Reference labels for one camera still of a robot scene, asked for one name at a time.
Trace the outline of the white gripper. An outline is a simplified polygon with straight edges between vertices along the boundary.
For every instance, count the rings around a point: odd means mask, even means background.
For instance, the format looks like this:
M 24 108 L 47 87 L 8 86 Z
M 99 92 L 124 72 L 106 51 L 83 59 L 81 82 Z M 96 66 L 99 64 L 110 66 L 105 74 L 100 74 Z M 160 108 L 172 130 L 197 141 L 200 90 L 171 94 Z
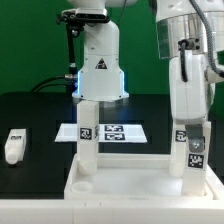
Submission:
M 186 54 L 187 82 L 181 77 L 180 58 L 169 62 L 169 86 L 171 114 L 176 124 L 186 125 L 189 150 L 192 153 L 204 151 L 203 124 L 213 104 L 215 85 L 205 80 L 207 60 L 202 54 Z

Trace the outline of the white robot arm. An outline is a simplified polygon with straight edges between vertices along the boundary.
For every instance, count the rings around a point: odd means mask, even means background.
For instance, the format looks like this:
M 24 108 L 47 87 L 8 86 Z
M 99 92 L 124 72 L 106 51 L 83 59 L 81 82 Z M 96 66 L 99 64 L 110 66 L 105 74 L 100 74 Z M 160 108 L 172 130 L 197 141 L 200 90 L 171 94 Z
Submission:
M 154 53 L 169 60 L 171 113 L 186 128 L 192 152 L 204 150 L 202 126 L 215 84 L 224 81 L 224 0 L 147 0 L 124 33 L 107 9 L 137 0 L 68 0 L 63 12 L 73 32 L 84 33 L 83 64 L 76 71 L 75 98 L 117 101 L 129 96 L 121 58 L 138 73 Z

